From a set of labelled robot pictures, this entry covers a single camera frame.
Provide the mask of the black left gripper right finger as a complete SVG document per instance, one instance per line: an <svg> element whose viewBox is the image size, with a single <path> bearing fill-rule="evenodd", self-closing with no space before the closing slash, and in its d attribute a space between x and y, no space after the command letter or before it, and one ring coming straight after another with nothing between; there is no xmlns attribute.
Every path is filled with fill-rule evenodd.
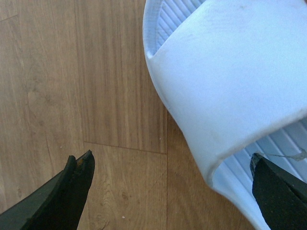
<svg viewBox="0 0 307 230"><path fill-rule="evenodd" d="M250 160L252 194L271 230L307 228L307 184L254 153Z"/></svg>

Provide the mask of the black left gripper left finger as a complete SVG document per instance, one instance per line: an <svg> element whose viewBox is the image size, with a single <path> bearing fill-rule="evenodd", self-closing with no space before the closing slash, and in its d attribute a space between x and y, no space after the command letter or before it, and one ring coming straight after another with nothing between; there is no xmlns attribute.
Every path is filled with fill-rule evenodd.
<svg viewBox="0 0 307 230"><path fill-rule="evenodd" d="M2 230L75 230L92 184L95 160L88 150L69 156L56 176L0 215Z"/></svg>

